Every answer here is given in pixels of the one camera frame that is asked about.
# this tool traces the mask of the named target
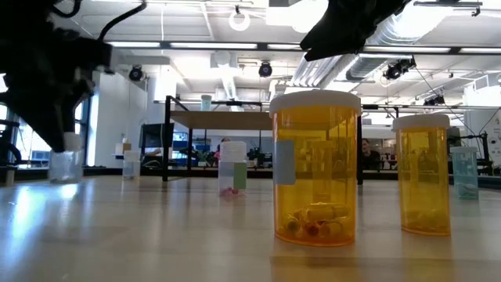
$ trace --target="wooden table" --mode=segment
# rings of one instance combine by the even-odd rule
[[[309,248],[273,236],[271,180],[220,198],[217,179],[157,177],[0,190],[1,281],[499,281],[501,194],[451,194],[452,236],[400,230],[396,182],[366,181],[357,237]]]

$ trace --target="teal container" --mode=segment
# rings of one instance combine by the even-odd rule
[[[454,169],[454,188],[463,199],[478,199],[478,168],[476,147],[451,148]]]

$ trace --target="shelf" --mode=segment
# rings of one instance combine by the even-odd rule
[[[261,112],[171,112],[171,119],[192,129],[272,130],[272,119]]]

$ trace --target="person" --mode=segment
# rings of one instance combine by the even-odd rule
[[[223,142],[228,142],[228,141],[231,141],[228,137],[225,137],[221,140],[221,143]],[[218,150],[216,151],[216,153],[214,154],[214,157],[219,161],[219,159],[221,159],[221,144],[218,145]]]
[[[380,169],[380,159],[379,153],[370,149],[369,140],[362,139],[362,169]]]

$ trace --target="plastic container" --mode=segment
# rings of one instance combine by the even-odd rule
[[[200,104],[200,110],[211,111],[212,96],[202,95],[201,99],[202,99],[202,103]]]
[[[478,199],[477,147],[452,147],[450,152],[457,196],[463,199]]]
[[[449,117],[421,114],[393,120],[397,136],[402,229],[449,236]]]
[[[52,183],[79,183],[84,174],[80,136],[65,132],[64,147],[64,152],[50,152],[49,180]]]
[[[124,152],[124,179],[138,179],[141,175],[141,154],[138,151]]]
[[[221,160],[218,168],[219,194],[243,195],[247,188],[247,144],[228,141],[221,143]]]
[[[360,114],[360,98],[346,92],[296,92],[272,100],[279,239],[312,246],[355,241]]]

